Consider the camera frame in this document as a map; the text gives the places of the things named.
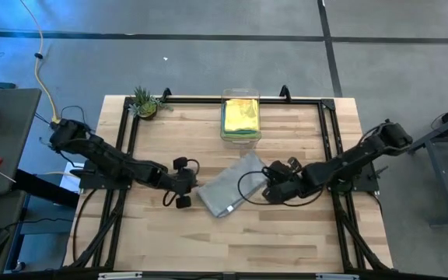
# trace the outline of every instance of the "yellow cloth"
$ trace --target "yellow cloth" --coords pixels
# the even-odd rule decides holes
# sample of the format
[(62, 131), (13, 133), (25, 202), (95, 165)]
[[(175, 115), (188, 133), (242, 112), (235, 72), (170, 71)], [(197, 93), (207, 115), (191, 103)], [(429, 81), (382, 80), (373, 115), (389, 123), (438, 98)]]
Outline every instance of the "yellow cloth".
[(227, 100), (224, 130), (259, 131), (258, 102), (256, 100)]

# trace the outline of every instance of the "potted plant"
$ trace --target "potted plant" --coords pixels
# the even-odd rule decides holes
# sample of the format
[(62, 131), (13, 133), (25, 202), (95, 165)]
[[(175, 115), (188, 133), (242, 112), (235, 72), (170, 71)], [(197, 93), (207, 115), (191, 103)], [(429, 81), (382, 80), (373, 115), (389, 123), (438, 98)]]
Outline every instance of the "potted plant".
[(141, 119), (150, 121), (156, 116), (158, 109), (172, 110), (172, 107), (162, 103), (152, 96), (145, 88), (137, 86), (134, 90), (134, 103), (129, 105), (129, 111)]

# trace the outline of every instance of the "small succulent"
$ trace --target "small succulent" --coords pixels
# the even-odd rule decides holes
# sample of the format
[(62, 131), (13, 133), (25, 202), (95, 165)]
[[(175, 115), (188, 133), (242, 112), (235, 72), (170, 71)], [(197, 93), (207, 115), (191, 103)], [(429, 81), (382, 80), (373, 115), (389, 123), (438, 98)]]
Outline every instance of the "small succulent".
[(134, 91), (134, 103), (129, 105), (129, 111), (139, 117), (147, 117), (155, 113), (156, 109), (173, 110), (173, 108), (152, 96), (145, 88), (137, 86)]

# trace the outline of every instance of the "black floor line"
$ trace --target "black floor line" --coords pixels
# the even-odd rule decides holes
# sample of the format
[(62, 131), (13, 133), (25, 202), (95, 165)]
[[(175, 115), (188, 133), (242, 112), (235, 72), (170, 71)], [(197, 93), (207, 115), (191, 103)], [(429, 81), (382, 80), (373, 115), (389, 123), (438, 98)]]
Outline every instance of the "black floor line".
[(332, 37), (335, 43), (448, 44), (448, 38)]
[[(282, 36), (282, 35), (190, 35), (190, 34), (122, 34), (122, 33), (75, 33), (44, 32), (46, 39), (86, 39), (86, 40), (234, 40), (234, 41), (274, 41), (274, 42), (322, 42), (323, 36)], [(38, 32), (0, 31), (4, 38), (39, 38)]]
[[(39, 38), (36, 31), (0, 31), (1, 38)], [(278, 42), (322, 42), (361, 44), (448, 44), (448, 38), (403, 38), (403, 37), (340, 37), (340, 36), (285, 36), (285, 35), (198, 35), (198, 34), (124, 34), (44, 32), (47, 39), (86, 40), (236, 40)]]
[(324, 46), (326, 47), (327, 65), (330, 69), (331, 84), (333, 85), (334, 97), (342, 97), (340, 78), (338, 77), (338, 69), (334, 58), (333, 43), (331, 42), (331, 32), (329, 23), (327, 23), (326, 9), (323, 0), (317, 0), (319, 8), (320, 24), (323, 29)]

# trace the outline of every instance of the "plant pot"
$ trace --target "plant pot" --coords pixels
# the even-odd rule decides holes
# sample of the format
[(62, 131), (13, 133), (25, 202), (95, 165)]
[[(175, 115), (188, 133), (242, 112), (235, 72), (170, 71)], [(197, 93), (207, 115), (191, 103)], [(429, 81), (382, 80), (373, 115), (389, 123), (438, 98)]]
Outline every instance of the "plant pot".
[(147, 115), (147, 116), (139, 116), (142, 120), (145, 121), (151, 121), (155, 116), (156, 116), (156, 112), (158, 112), (159, 108), (155, 109), (155, 112), (153, 112), (153, 114), (151, 115)]

